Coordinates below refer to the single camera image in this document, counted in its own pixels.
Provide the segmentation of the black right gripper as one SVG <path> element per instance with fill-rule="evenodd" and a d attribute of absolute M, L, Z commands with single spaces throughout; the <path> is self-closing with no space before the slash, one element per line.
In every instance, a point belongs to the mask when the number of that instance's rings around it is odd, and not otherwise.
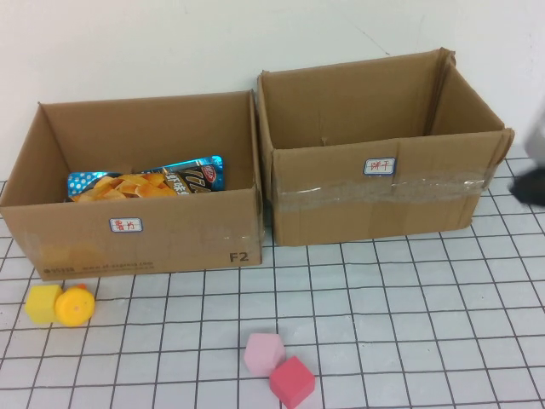
<path fill-rule="evenodd" d="M 516 176 L 509 191 L 523 205 L 545 205 L 545 169 L 537 167 Z"/>

